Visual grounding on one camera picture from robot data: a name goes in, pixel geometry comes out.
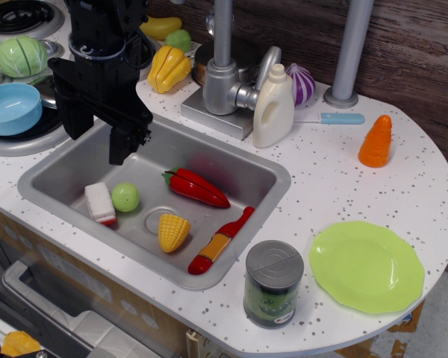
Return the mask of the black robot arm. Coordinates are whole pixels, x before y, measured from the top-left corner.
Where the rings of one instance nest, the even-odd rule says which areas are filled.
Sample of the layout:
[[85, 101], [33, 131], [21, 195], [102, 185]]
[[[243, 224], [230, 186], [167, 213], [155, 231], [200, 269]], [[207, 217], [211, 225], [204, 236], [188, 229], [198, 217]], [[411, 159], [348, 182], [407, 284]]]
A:
[[153, 115], [136, 85], [143, 65], [140, 26], [147, 1], [67, 1], [73, 60], [48, 61], [55, 101], [65, 131], [77, 139], [99, 118], [111, 127], [109, 162], [121, 165], [145, 143]]

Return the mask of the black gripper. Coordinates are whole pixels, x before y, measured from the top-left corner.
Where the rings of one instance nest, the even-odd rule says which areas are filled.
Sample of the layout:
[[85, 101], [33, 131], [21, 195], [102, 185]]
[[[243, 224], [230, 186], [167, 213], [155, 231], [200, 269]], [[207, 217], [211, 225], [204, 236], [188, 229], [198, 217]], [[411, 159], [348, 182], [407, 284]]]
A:
[[73, 140], [85, 134], [98, 117], [112, 129], [109, 163], [120, 166], [149, 135], [152, 114], [137, 95], [140, 70], [149, 61], [141, 51], [114, 57], [48, 60], [55, 81], [57, 113]]

